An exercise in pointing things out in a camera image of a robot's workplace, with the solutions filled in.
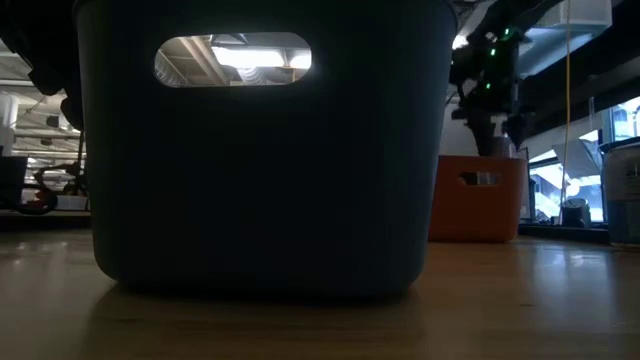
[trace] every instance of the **ceiling light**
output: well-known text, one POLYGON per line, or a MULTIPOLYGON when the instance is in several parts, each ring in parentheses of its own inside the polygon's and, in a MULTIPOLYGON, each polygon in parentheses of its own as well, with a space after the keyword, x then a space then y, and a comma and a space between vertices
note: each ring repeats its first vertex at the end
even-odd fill
POLYGON ((456 36, 456 38, 453 40, 453 49, 459 49, 463 46, 469 45, 469 42, 467 42, 467 37, 466 36, 461 36, 458 35, 456 36))
POLYGON ((289 64, 294 69, 308 69, 311 67, 311 54, 298 55, 289 64))
POLYGON ((221 47, 212 49, 220 64, 236 69, 284 66, 284 59, 277 50, 231 50, 221 47))

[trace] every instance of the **black equipment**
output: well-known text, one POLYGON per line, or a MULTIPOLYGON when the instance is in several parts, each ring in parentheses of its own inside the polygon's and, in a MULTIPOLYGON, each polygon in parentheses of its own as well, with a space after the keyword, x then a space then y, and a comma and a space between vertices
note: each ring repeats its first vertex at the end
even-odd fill
POLYGON ((493 152, 493 115, 508 115, 502 131, 517 148, 524 141, 526 118, 533 109, 519 101, 519 47, 524 34, 562 1, 498 0, 467 36, 468 45, 454 50, 449 82, 456 86, 460 104, 452 116, 467 120, 480 156, 493 152), (465 93, 467 80, 476 81, 476 86, 465 93))

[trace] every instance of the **pipe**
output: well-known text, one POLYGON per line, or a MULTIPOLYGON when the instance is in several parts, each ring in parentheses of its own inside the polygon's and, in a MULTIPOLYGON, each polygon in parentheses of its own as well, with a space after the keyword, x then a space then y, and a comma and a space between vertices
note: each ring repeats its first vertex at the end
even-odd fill
POLYGON ((247 86, 271 85, 271 82, 264 77, 259 68, 237 69, 238 75, 247 86))
POLYGON ((175 87, 188 86, 189 81, 182 75, 178 69, 167 59, 167 57, 158 51, 156 54, 155 71, 158 80, 163 84, 175 87))
POLYGON ((0 86, 24 86, 34 87, 33 83, 29 80, 12 80, 12 79, 0 79, 0 86))

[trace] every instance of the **fluorescent light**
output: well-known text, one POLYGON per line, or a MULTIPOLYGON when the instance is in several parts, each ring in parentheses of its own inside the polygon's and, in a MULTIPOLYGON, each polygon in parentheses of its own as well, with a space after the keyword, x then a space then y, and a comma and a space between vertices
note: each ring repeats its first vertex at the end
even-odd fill
POLYGON ((598 130, 594 130, 586 135, 580 136, 580 140, 598 141, 598 130))
POLYGON ((467 37, 466 36, 461 36, 458 35, 456 36, 456 38, 453 40, 453 45, 452 48, 453 49, 459 49, 465 45, 468 45, 469 43, 467 42, 467 37))
POLYGON ((553 150, 549 150, 546 153, 536 156, 533 159, 529 160, 530 163, 532 162, 538 162, 538 161, 542 161, 542 160, 547 160, 547 159, 551 159, 556 157, 556 152, 553 150))
POLYGON ((294 69, 308 69, 311 67, 311 54, 298 55, 289 63, 294 69))
POLYGON ((231 50, 221 47, 212 49, 220 64, 237 69, 284 66, 284 59, 277 50, 231 50))

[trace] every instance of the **wooden floor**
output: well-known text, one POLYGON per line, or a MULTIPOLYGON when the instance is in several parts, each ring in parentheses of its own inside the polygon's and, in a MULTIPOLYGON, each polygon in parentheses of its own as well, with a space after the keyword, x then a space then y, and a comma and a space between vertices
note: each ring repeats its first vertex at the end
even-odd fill
POLYGON ((640 254, 430 244, 407 296, 318 306, 114 287, 88 232, 0 234, 0 359, 640 359, 640 254))

